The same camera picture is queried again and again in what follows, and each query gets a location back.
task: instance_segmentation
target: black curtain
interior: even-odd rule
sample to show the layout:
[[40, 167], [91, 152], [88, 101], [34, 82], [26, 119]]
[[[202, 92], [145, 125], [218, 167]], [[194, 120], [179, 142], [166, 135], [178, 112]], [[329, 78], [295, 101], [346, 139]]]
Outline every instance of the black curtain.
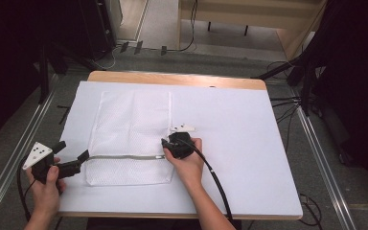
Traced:
[[339, 143], [368, 170], [368, 1], [345, 4], [318, 53], [326, 69], [313, 88], [349, 133]]
[[40, 83], [31, 13], [25, 1], [0, 1], [0, 128]]

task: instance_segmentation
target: metal frame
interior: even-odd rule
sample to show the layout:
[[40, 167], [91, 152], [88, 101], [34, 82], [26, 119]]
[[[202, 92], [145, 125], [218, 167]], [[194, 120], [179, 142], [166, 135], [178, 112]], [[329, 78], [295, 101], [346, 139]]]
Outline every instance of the metal frame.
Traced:
[[[298, 95], [295, 88], [291, 88], [291, 94], [292, 96]], [[328, 189], [333, 207], [335, 208], [342, 228], [344, 230], [356, 230], [357, 228], [354, 224], [348, 204], [346, 203], [345, 198], [339, 189], [333, 171], [328, 164], [327, 157], [321, 148], [321, 144], [319, 143], [319, 140], [315, 134], [315, 130], [311, 124], [310, 117], [306, 116], [301, 107], [298, 108], [298, 115], [300, 117], [301, 125], [307, 134], [313, 155], [315, 157], [316, 163], [318, 164], [322, 178], [324, 179], [325, 186]]]
[[11, 154], [8, 163], [6, 164], [4, 170], [0, 174], [0, 202], [2, 201], [3, 197], [6, 194], [6, 191], [11, 185], [12, 179], [15, 175], [17, 165], [19, 164], [22, 157], [25, 155], [28, 146], [31, 144], [32, 140], [35, 137], [35, 134], [41, 124], [41, 121], [46, 114], [54, 93], [56, 86], [59, 83], [59, 78], [57, 75], [52, 76], [51, 85], [53, 85], [53, 89], [51, 90], [50, 94], [46, 98], [46, 100], [37, 106], [36, 111], [34, 112], [34, 116], [28, 123], [26, 129], [23, 131], [20, 140], [18, 141], [14, 151]]

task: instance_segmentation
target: hand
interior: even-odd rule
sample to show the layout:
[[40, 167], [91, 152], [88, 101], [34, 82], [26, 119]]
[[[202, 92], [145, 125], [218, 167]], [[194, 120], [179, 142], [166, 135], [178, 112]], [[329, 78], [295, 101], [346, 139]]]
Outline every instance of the hand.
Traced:
[[[55, 162], [59, 162], [59, 158], [55, 157]], [[32, 175], [32, 169], [27, 169], [26, 174], [30, 183], [34, 183], [35, 178]], [[52, 166], [47, 172], [46, 184], [36, 181], [32, 185], [32, 193], [34, 200], [34, 211], [30, 224], [39, 222], [40, 224], [50, 223], [58, 212], [59, 194], [56, 182], [58, 180], [58, 167]], [[65, 190], [66, 184], [63, 180], [58, 181], [61, 191]]]
[[[191, 140], [194, 142], [196, 148], [202, 152], [202, 140], [199, 138], [191, 138]], [[163, 151], [166, 155], [166, 159], [174, 165], [178, 176], [187, 189], [194, 186], [202, 186], [201, 178], [204, 162], [196, 152], [193, 152], [183, 159], [175, 159], [168, 149], [163, 148]]]

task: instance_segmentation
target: white cloth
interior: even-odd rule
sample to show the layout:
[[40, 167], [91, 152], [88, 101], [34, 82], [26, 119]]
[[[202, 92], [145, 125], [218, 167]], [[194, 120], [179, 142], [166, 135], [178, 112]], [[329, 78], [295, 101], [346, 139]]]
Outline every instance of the white cloth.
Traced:
[[162, 157], [161, 138], [170, 133], [171, 103], [170, 92], [103, 92], [85, 163], [88, 184], [169, 183], [173, 166]]

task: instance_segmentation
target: wire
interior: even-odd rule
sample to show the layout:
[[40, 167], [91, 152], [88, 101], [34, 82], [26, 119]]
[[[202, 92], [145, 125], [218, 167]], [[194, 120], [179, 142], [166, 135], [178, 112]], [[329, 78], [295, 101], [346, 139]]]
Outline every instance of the wire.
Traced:
[[56, 227], [55, 227], [55, 230], [58, 230], [59, 228], [59, 225], [61, 224], [61, 221], [62, 221], [62, 217], [60, 217], [57, 221], [57, 224], [56, 224]]
[[[279, 104], [275, 104], [275, 105], [273, 105], [273, 106], [279, 106], [279, 105], [285, 105], [285, 104], [290, 104], [290, 103], [279, 103]], [[277, 124], [279, 124], [280, 122], [279, 122], [279, 120], [281, 120], [281, 119], [283, 119], [285, 116], [286, 116], [286, 114], [290, 111], [290, 110], [292, 110], [292, 108], [294, 108], [294, 106], [292, 106], [291, 108], [289, 108], [288, 110], [286, 110], [286, 112], [284, 112], [283, 113], [283, 115], [282, 116], [280, 116], [279, 118], [276, 118], [276, 121], [277, 121]]]
[[97, 63], [97, 62], [95, 62], [93, 59], [91, 60], [92, 61], [92, 63], [94, 63], [95, 65], [97, 65], [98, 67], [100, 67], [100, 68], [103, 68], [103, 69], [110, 69], [110, 68], [112, 68], [113, 66], [115, 66], [115, 63], [116, 63], [116, 58], [115, 58], [115, 55], [113, 54], [113, 52], [115, 52], [118, 48], [120, 48], [121, 47], [121, 45], [117, 45], [117, 46], [115, 46], [115, 48], [112, 50], [112, 52], [111, 52], [111, 55], [112, 55], [112, 59], [113, 59], [113, 63], [112, 63], [112, 65], [111, 66], [109, 66], [109, 67], [104, 67], [104, 66], [101, 66], [99, 63]]
[[[192, 28], [191, 42], [187, 45], [187, 47], [185, 47], [183, 49], [180, 49], [180, 50], [165, 50], [166, 52], [184, 52], [184, 51], [188, 50], [193, 45], [193, 43], [195, 42], [195, 33], [196, 33], [195, 24], [196, 24], [196, 11], [197, 11], [197, 8], [198, 8], [198, 0], [195, 0], [194, 4], [193, 4], [193, 8], [191, 10], [191, 17], [190, 17], [191, 28]], [[141, 48], [141, 50], [163, 51], [163, 50], [156, 49], [156, 48]]]
[[[282, 60], [278, 60], [278, 61], [273, 61], [273, 62], [271, 62], [270, 64], [268, 64], [267, 66], [266, 66], [266, 72], [268, 73], [269, 72], [269, 67], [271, 66], [271, 65], [273, 65], [273, 64], [276, 64], [276, 63], [286, 63], [286, 61], [282, 61]], [[288, 77], [288, 75], [286, 74], [286, 70], [284, 70], [283, 71], [283, 73], [286, 75], [286, 77]], [[274, 79], [278, 79], [278, 80], [286, 80], [286, 79], [280, 79], [280, 78], [277, 78], [277, 77], [275, 77], [275, 76], [273, 76], [273, 78]]]
[[[280, 118], [277, 118], [276, 120], [277, 120], [277, 124], [279, 124], [279, 123], [281, 123], [281, 122], [283, 122], [284, 121], [284, 119], [286, 119], [286, 118], [288, 118], [288, 117], [290, 117], [294, 112], [295, 112], [295, 110], [298, 108], [300, 106], [300, 104], [295, 104], [294, 106], [292, 106], [289, 110], [287, 110], [284, 114], [283, 114], [283, 116], [281, 116]], [[291, 113], [289, 113], [287, 116], [286, 116], [286, 114], [290, 111], [290, 110], [292, 110], [292, 108], [294, 108], [295, 107], [295, 109], [291, 112]]]
[[[307, 198], [307, 202], [302, 202], [302, 203], [306, 206], [306, 208], [311, 213], [313, 219], [315, 220], [315, 223], [307, 223], [307, 222], [305, 222], [301, 219], [299, 219], [299, 221], [306, 224], [307, 226], [318, 226], [318, 228], [320, 230], [322, 230], [322, 225], [321, 225], [322, 213], [321, 213], [321, 209], [319, 208], [318, 204], [307, 195], [300, 194], [300, 196], [304, 196], [304, 197]], [[315, 205], [315, 207], [318, 209], [319, 218], [316, 216], [316, 214], [313, 212], [312, 208], [309, 206], [309, 201], [311, 201]]]
[[17, 174], [16, 174], [16, 177], [17, 177], [17, 191], [19, 192], [20, 201], [22, 203], [23, 210], [25, 211], [26, 220], [29, 221], [31, 219], [31, 213], [29, 212], [28, 205], [26, 204], [26, 193], [23, 194], [22, 181], [20, 179], [21, 169], [22, 169], [22, 166], [25, 163], [27, 157], [28, 157], [28, 155], [25, 155], [20, 160], [19, 165], [17, 166]]
[[220, 195], [222, 196], [222, 200], [223, 200], [223, 204], [225, 205], [225, 209], [226, 209], [226, 214], [228, 216], [229, 222], [234, 225], [234, 220], [232, 217], [232, 212], [231, 209], [229, 207], [229, 203], [228, 203], [228, 199], [226, 198], [226, 194], [225, 191], [223, 191], [223, 188], [219, 182], [219, 179], [217, 177], [217, 175], [215, 174], [215, 171], [212, 169], [211, 165], [208, 163], [208, 161], [205, 159], [204, 154], [194, 145], [187, 143], [186, 141], [183, 141], [181, 139], [178, 139], [178, 141], [180, 141], [181, 143], [183, 143], [184, 145], [190, 147], [191, 149], [193, 149], [198, 155], [199, 157], [201, 157], [201, 159], [205, 162], [205, 165], [208, 167], [209, 172], [211, 173], [211, 176], [214, 178], [215, 183], [217, 184], [217, 187], [219, 189]]
[[287, 100], [298, 100], [301, 97], [290, 97], [290, 98], [270, 98], [271, 101], [287, 101]]
[[281, 106], [281, 105], [285, 105], [285, 104], [296, 104], [297, 102], [286, 102], [286, 103], [277, 103], [277, 104], [274, 104], [272, 107], [278, 107], [278, 106]]
[[252, 229], [252, 225], [253, 225], [253, 223], [255, 223], [255, 220], [250, 221], [249, 226], [247, 226], [247, 230]]
[[289, 142], [289, 130], [291, 128], [291, 121], [292, 121], [292, 116], [294, 115], [295, 111], [297, 111], [298, 107], [300, 105], [298, 104], [294, 111], [292, 111], [291, 115], [289, 116], [289, 122], [288, 122], [288, 128], [287, 128], [287, 140], [286, 140], [286, 152], [288, 152], [288, 142]]
[[32, 188], [32, 186], [35, 184], [35, 180], [31, 183], [31, 185], [29, 185], [29, 187], [26, 189], [25, 194], [23, 195], [24, 197], [26, 197], [26, 194], [29, 192], [29, 190]]

